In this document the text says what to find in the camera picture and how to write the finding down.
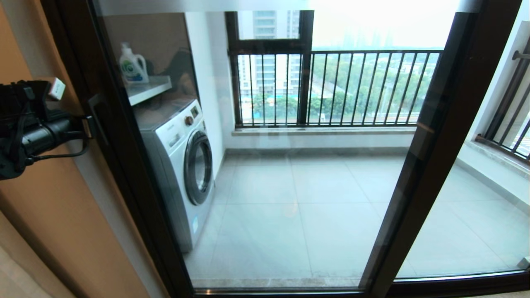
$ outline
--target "tiled floor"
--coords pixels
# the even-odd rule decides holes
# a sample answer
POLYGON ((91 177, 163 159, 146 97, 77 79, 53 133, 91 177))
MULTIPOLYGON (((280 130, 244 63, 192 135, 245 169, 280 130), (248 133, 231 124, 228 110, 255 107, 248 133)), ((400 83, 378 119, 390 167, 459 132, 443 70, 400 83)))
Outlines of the tiled floor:
MULTIPOLYGON (((228 155, 196 248, 196 287, 355 286, 404 156, 228 155)), ((398 276, 516 268, 528 216, 454 166, 398 276)))

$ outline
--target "white shelf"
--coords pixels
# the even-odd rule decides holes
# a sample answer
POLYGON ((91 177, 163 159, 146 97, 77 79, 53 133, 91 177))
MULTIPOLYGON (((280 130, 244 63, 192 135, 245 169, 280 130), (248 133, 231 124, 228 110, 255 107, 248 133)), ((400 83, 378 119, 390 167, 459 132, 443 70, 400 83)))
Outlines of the white shelf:
POLYGON ((127 85, 127 95, 131 106, 150 99, 153 96, 171 89, 171 80, 169 76, 150 76, 149 83, 127 85))

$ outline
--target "washing machine control knob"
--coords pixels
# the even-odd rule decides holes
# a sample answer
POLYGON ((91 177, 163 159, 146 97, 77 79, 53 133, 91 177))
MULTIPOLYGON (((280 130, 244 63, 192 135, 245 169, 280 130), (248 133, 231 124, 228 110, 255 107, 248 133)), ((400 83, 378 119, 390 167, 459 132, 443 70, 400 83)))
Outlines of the washing machine control knob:
POLYGON ((184 118, 184 123, 186 123, 187 126, 190 126, 193 124, 193 117, 192 116, 186 116, 186 118, 184 118))

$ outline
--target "front-loading washing machine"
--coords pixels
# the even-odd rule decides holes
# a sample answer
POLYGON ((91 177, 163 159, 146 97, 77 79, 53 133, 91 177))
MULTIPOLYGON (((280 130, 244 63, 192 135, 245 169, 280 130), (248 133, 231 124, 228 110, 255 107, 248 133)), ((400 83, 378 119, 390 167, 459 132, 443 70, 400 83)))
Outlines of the front-loading washing machine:
POLYGON ((199 102, 172 100, 134 110, 180 249, 190 251, 214 195, 211 147, 199 102))

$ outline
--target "washing machine control panel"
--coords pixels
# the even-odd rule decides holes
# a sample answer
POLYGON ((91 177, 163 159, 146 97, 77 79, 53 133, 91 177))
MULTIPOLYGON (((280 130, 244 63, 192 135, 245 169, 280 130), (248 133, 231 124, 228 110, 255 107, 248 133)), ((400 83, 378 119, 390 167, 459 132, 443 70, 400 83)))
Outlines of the washing machine control panel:
POLYGON ((201 123, 201 120, 202 111, 199 102, 194 100, 184 110, 176 114, 164 125, 161 125, 156 130, 156 135, 169 154, 178 144, 187 141, 186 136, 201 123))

